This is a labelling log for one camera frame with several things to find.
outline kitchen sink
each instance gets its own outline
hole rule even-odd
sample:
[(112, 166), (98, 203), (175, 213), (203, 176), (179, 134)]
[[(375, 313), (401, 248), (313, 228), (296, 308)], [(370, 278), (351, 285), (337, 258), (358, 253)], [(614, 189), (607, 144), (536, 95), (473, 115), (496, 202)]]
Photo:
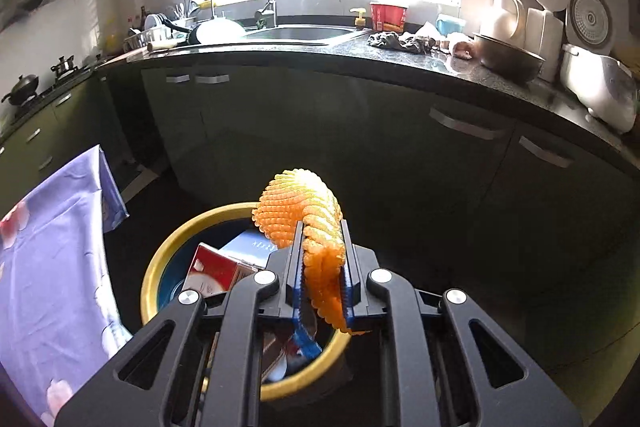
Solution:
[(370, 33), (368, 29), (345, 28), (343, 26), (318, 26), (311, 24), (290, 24), (276, 28), (264, 28), (246, 33), (233, 44), (304, 44), (306, 46), (329, 46), (346, 42)]

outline purple tablecloth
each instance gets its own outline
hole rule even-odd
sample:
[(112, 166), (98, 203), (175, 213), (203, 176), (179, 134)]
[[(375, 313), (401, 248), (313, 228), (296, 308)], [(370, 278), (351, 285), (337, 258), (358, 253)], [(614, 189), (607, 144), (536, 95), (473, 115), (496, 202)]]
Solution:
[(0, 363), (46, 425), (130, 338), (102, 242), (125, 217), (96, 146), (0, 222)]

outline red container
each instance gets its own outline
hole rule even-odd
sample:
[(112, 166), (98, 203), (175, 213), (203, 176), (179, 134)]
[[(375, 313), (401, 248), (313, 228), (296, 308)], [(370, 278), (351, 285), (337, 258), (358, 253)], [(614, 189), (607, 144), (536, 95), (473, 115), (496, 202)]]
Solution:
[(402, 33), (407, 6), (371, 2), (371, 20), (375, 32)]

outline cabinet handle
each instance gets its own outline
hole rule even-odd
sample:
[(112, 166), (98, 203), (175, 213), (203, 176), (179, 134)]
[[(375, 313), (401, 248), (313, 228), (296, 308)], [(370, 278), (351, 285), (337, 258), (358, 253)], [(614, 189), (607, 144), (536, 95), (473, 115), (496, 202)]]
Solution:
[(454, 131), (468, 134), (469, 136), (475, 136), (476, 138), (480, 138), (482, 140), (495, 140), (496, 138), (504, 135), (504, 131), (502, 129), (485, 129), (484, 127), (479, 127), (477, 125), (473, 125), (472, 123), (464, 122), (462, 120), (455, 120), (454, 118), (441, 113), (435, 107), (431, 107), (429, 116), (444, 127), (448, 127), (449, 129), (453, 129)]
[(196, 76), (196, 84), (219, 84), (220, 82), (228, 82), (228, 74), (220, 74), (219, 76)]
[(181, 74), (179, 76), (168, 76), (166, 78), (166, 81), (169, 84), (181, 84), (183, 82), (187, 82), (188, 80), (189, 80), (188, 74)]
[(44, 168), (46, 168), (51, 162), (53, 161), (53, 156), (49, 156), (46, 160), (44, 160), (44, 162), (42, 162), (39, 166), (38, 166), (38, 171), (42, 171)]
[(32, 134), (29, 135), (29, 137), (27, 138), (27, 143), (29, 143), (31, 140), (33, 140), (38, 134), (40, 134), (40, 128), (39, 127), (35, 131), (33, 131)]
[(534, 144), (530, 139), (520, 136), (520, 140), (518, 141), (520, 145), (522, 145), (527, 151), (529, 151), (536, 158), (541, 159), (547, 163), (551, 163), (551, 165), (555, 165), (556, 167), (560, 167), (562, 169), (566, 169), (569, 165), (571, 165), (574, 161), (569, 158), (563, 158), (562, 156), (542, 149), (538, 145)]
[(58, 107), (59, 105), (62, 105), (70, 98), (71, 98), (71, 93), (67, 93), (65, 96), (63, 96), (62, 98), (60, 98), (60, 100), (56, 102), (56, 107)]

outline silver pivot bolt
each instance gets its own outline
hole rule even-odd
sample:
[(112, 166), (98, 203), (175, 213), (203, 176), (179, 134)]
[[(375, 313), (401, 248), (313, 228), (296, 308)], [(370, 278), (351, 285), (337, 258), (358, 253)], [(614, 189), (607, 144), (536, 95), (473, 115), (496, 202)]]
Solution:
[(466, 294), (462, 290), (449, 290), (446, 296), (447, 300), (453, 304), (462, 304), (466, 301)]
[(276, 274), (269, 270), (261, 270), (254, 275), (254, 280), (258, 284), (271, 284), (276, 280)]
[(198, 300), (198, 292), (196, 290), (185, 290), (178, 295), (178, 301), (182, 304), (193, 304)]
[(376, 268), (371, 272), (371, 279), (375, 282), (389, 282), (391, 280), (391, 272), (384, 268)]

